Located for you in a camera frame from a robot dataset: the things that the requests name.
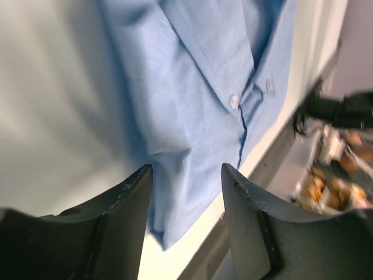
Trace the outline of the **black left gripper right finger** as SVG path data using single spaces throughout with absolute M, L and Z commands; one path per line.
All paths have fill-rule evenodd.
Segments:
M 326 216 L 221 167 L 237 279 L 371 279 L 372 210 Z

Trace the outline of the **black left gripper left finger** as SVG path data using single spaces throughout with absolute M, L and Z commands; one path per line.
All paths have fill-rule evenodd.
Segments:
M 153 182 L 146 164 L 59 215 L 1 209 L 2 279 L 136 279 Z

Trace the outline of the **light blue long sleeve shirt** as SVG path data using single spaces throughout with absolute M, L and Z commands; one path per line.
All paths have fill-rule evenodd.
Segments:
M 149 226 L 172 247 L 283 106 L 297 1 L 100 1 L 153 164 Z

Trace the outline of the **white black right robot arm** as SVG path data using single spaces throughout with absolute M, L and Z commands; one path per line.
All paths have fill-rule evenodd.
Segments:
M 293 130 L 305 135 L 305 120 L 314 118 L 334 128 L 366 130 L 372 128 L 372 91 L 355 92 L 341 100 L 310 94 L 293 118 Z

